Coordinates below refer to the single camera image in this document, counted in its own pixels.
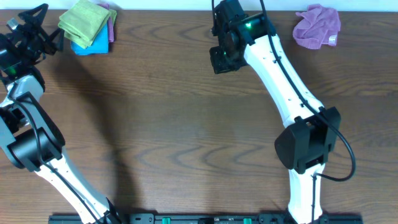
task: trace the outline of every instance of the purple towel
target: purple towel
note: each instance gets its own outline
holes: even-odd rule
[[[322,44],[336,46],[341,27],[336,9],[313,4],[307,12],[296,12],[296,16],[304,18],[293,30],[293,38],[299,45],[308,49],[320,49]]]
[[[98,4],[99,6],[109,10],[109,4],[108,3],[101,3]],[[112,17],[109,17],[108,19],[108,40],[109,43],[114,42],[114,36],[113,36],[113,22],[112,22]]]

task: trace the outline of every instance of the pile of cloth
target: pile of cloth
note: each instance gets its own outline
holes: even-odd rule
[[[71,48],[77,55],[106,54],[109,43],[114,42],[116,15],[115,10],[109,9],[109,4],[79,0],[60,16],[58,26],[71,40]]]

